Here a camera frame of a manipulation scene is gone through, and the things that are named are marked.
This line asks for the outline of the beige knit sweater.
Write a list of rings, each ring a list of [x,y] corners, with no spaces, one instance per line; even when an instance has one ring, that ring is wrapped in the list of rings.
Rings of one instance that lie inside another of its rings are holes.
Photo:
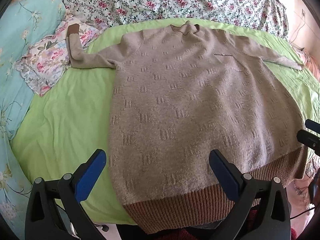
[[[108,132],[118,200],[146,233],[221,220],[231,209],[209,166],[219,150],[257,179],[302,178],[301,111],[267,63],[295,61],[245,36],[190,22],[141,30],[98,53],[69,32],[74,68],[116,71]]]

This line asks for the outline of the green bed sheet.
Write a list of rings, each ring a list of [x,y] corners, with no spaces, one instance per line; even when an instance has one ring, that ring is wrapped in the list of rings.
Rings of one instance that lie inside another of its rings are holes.
[[[170,18],[108,28],[90,43],[87,52],[96,53],[118,44],[127,33],[170,24],[178,27],[186,21],[211,29],[223,29],[234,35],[248,36],[281,55],[299,61],[295,51],[282,38],[264,31],[195,18]],[[297,71],[272,63],[266,64],[295,99],[304,120],[319,122],[319,82],[310,70],[303,68]],[[109,68],[69,68],[44,96],[34,95],[11,144],[24,174],[32,183],[37,177],[54,180],[75,171],[97,148],[107,153],[113,79],[114,71]],[[82,206],[93,222],[134,224],[115,196],[108,167],[105,167]]]

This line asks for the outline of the pastel floral cloth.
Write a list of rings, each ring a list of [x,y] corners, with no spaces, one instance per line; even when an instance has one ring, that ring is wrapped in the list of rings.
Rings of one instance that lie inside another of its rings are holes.
[[[72,24],[80,25],[80,42],[84,48],[107,28],[104,22],[95,27],[79,16],[66,14],[53,35],[47,35],[29,46],[26,54],[14,63],[15,69],[29,88],[39,96],[56,85],[70,66],[66,36],[67,29]]]

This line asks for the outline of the teal floral pillow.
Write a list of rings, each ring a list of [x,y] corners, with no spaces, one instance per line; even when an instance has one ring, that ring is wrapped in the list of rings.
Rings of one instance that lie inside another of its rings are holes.
[[[24,237],[31,183],[10,142],[34,94],[14,63],[29,46],[55,31],[65,10],[62,0],[16,0],[1,17],[1,216],[18,238]]]

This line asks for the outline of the white red floral quilt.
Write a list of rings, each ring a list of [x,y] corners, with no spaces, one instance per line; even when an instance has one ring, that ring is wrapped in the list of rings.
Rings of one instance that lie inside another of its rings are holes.
[[[96,28],[167,18],[199,18],[262,30],[287,38],[289,24],[279,0],[63,0]]]

